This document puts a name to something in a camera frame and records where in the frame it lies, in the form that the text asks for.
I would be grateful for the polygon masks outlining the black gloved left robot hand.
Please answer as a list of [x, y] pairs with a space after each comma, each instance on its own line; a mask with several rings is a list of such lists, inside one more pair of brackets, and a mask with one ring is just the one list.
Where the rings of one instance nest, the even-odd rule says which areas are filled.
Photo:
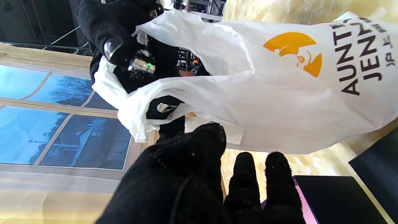
[[223, 196], [223, 126], [209, 123], [190, 133], [161, 134], [120, 181], [97, 224], [304, 224], [302, 202], [288, 160], [271, 152], [265, 161], [267, 200], [252, 154], [236, 157]]

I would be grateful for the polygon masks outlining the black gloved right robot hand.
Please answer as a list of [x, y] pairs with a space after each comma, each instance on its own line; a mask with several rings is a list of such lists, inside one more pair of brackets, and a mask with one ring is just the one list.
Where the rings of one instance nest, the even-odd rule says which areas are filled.
[[179, 48], [164, 44], [139, 25], [163, 14], [156, 0], [80, 0], [75, 12], [92, 52], [92, 88], [118, 111], [118, 120], [136, 142], [158, 129], [161, 139], [185, 132], [183, 102], [159, 94], [160, 82], [183, 77], [177, 67]]

